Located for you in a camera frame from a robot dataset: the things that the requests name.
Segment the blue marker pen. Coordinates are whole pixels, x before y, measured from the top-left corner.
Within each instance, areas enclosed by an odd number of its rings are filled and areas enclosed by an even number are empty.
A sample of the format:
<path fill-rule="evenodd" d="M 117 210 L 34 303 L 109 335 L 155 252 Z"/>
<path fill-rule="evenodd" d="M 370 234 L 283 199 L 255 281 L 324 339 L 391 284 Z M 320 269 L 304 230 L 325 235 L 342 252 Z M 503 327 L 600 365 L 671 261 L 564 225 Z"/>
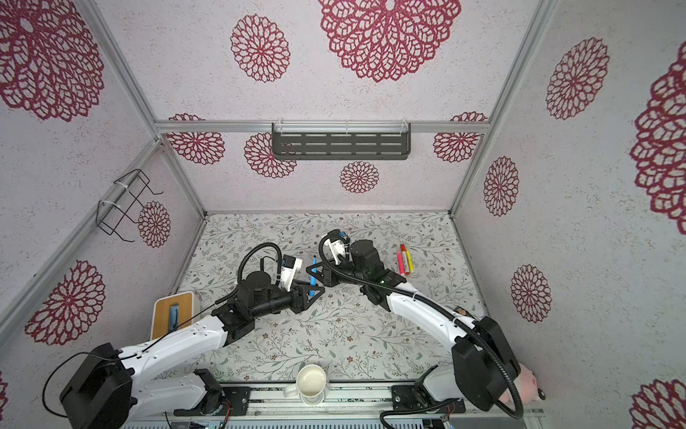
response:
<path fill-rule="evenodd" d="M 317 264 L 316 257 L 313 257 L 312 266 L 314 266 L 314 265 L 316 265 L 316 264 Z M 312 268 L 311 271 L 312 271 L 313 273 L 316 273 L 316 267 L 315 267 L 315 268 Z M 317 285 L 316 278 L 315 278 L 314 275 L 312 275 L 312 274 L 310 275 L 310 285 L 311 285 L 311 286 L 316 286 L 316 285 Z"/>

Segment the yellow highlighter pen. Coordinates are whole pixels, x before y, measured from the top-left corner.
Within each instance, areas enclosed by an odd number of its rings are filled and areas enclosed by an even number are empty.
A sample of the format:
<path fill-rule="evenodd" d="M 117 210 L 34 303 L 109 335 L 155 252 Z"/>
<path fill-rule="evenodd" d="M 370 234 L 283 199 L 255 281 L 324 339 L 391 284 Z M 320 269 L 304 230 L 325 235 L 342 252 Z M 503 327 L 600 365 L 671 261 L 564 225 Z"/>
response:
<path fill-rule="evenodd" d="M 409 271 L 411 273 L 414 273 L 414 264 L 413 264 L 412 257 L 410 255 L 409 250 L 406 250 L 406 254 L 407 254 L 407 262 L 408 262 Z"/>

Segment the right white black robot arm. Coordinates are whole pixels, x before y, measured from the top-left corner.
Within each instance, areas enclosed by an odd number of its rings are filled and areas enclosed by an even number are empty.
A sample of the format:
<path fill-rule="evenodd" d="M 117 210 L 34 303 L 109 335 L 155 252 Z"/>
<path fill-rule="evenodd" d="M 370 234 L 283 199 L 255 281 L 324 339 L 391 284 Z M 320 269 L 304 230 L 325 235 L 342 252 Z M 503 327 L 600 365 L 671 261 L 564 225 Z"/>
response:
<path fill-rule="evenodd" d="M 511 418 L 523 416 L 523 393 L 516 386 L 521 366 L 496 321 L 426 297 L 404 275 L 384 266 L 372 241 L 350 241 L 334 230 L 321 239 L 318 254 L 307 273 L 323 286 L 359 285 L 373 305 L 414 323 L 450 352 L 450 364 L 430 368 L 414 385 L 422 409 L 447 407 L 462 399 L 482 411 L 497 407 Z"/>

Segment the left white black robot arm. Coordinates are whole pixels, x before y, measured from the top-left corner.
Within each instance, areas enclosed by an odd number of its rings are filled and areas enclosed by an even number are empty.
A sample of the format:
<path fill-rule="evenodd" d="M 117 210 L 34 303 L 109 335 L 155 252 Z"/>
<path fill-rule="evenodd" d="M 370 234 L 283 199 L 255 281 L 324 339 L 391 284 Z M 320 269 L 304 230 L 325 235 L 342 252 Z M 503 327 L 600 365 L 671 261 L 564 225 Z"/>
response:
<path fill-rule="evenodd" d="M 311 307 L 325 289 L 296 282 L 284 290 L 263 271 L 251 273 L 211 314 L 155 341 L 116 350 L 102 344 L 82 362 L 59 400 L 73 428 L 120 428 L 135 418 L 172 412 L 213 415 L 226 405 L 221 384 L 207 369 L 159 376 L 205 352 L 222 349 L 255 329 L 257 318 Z"/>

